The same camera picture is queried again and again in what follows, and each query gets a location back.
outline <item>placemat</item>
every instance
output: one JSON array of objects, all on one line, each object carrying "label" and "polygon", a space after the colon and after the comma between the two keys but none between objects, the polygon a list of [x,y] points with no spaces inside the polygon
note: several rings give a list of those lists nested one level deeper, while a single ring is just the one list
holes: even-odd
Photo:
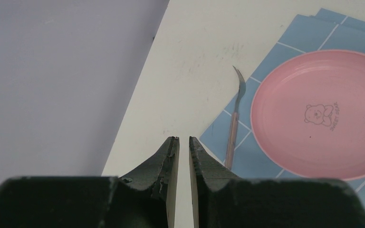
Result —
[{"label": "placemat", "polygon": [[[274,162],[259,148],[251,131],[250,107],[262,80],[283,62],[306,52],[346,49],[365,53],[365,22],[321,9],[315,16],[297,15],[288,29],[247,80],[239,108],[239,127],[232,171],[243,178],[299,178]],[[200,137],[224,161],[235,98]],[[365,206],[365,178],[348,182]]]}]

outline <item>bear face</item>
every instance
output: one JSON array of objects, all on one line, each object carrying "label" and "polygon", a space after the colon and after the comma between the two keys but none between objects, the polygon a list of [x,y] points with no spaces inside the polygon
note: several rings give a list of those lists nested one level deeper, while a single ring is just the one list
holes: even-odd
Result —
[{"label": "bear face", "polygon": [[304,114],[306,123],[331,125],[331,115],[334,107],[332,105],[307,105],[307,110]]}]

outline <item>metal fork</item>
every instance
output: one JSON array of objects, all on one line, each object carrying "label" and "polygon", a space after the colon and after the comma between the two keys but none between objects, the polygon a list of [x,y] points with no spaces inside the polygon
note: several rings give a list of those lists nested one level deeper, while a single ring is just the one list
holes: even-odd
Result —
[{"label": "metal fork", "polygon": [[233,68],[239,77],[240,84],[239,94],[237,95],[236,104],[234,106],[234,112],[231,114],[229,141],[227,143],[226,160],[224,162],[224,166],[226,166],[229,170],[231,170],[231,167],[233,166],[234,149],[236,148],[237,127],[239,125],[239,105],[246,91],[246,84],[243,75],[235,66],[233,66]]}]

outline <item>gray floor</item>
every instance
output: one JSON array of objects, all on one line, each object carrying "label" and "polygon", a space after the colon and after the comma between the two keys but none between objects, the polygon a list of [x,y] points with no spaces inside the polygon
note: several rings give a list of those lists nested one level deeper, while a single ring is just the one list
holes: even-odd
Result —
[{"label": "gray floor", "polygon": [[168,0],[0,0],[0,183],[100,175]]}]

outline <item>blue placemat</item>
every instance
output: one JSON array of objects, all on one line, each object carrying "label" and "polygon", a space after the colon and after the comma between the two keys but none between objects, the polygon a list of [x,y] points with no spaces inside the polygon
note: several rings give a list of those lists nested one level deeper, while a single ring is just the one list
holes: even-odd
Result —
[{"label": "blue placemat", "polygon": [[[321,9],[315,16],[297,15],[288,29],[246,82],[247,90],[239,108],[236,150],[232,171],[243,178],[298,178],[274,162],[259,148],[251,131],[250,107],[262,80],[277,66],[295,56],[323,49],[347,49],[365,53],[365,22]],[[234,109],[234,97],[200,137],[221,161]],[[349,181],[365,206],[365,178]]]}]

